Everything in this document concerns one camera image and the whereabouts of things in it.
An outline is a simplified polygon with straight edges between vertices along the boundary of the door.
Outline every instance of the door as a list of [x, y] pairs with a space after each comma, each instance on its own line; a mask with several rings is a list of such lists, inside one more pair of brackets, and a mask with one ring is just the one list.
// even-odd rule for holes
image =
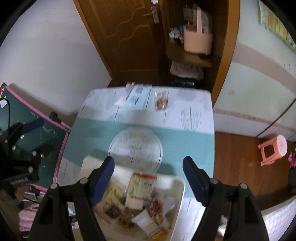
[[81, 8], [81, 18], [85, 18], [116, 85], [165, 85], [167, 58], [158, 4], [150, 0], [74, 2]]

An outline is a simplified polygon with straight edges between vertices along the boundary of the door handle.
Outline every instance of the door handle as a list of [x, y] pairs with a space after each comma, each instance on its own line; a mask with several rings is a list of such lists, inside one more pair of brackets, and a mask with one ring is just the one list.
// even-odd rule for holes
[[154, 23], [159, 23], [156, 6], [151, 6], [151, 12], [143, 14], [143, 17], [151, 15], [153, 16]]

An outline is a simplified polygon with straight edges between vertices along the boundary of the black cable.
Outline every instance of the black cable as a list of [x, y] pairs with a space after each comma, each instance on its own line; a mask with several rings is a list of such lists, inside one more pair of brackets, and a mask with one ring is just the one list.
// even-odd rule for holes
[[29, 199], [29, 198], [26, 198], [26, 197], [24, 197], [24, 199], [26, 199], [26, 200], [28, 200], [28, 201], [30, 201], [30, 202], [34, 202], [34, 203], [38, 203], [38, 204], [40, 204], [39, 202], [34, 201], [34, 200], [32, 200], [32, 199]]
[[8, 128], [10, 128], [10, 103], [9, 103], [8, 99], [6, 99], [6, 98], [0, 98], [0, 101], [1, 100], [6, 100], [7, 104], [8, 104]]

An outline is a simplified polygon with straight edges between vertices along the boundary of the plastic stool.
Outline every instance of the plastic stool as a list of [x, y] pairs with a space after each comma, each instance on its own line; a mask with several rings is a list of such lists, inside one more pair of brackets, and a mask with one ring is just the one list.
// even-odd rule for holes
[[[267, 157], [265, 156], [264, 148], [267, 146], [272, 145], [274, 148], [274, 154]], [[259, 149], [261, 149], [261, 155], [263, 161], [261, 162], [261, 166], [263, 165], [270, 165], [275, 162], [275, 160], [282, 158], [284, 155], [286, 155], [288, 150], [288, 145], [286, 138], [283, 135], [278, 135], [271, 140], [268, 140], [258, 146]]]

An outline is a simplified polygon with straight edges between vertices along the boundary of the wall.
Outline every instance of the wall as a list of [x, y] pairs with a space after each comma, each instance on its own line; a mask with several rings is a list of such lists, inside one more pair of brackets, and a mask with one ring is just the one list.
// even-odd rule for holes
[[[296, 54], [259, 23], [257, 0], [240, 2], [237, 43], [214, 106], [214, 124], [216, 131], [257, 136], [296, 97]], [[284, 134], [292, 140], [295, 111], [296, 105], [260, 137]]]
[[0, 47], [0, 81], [72, 125], [92, 89], [111, 78], [72, 0], [37, 0]]

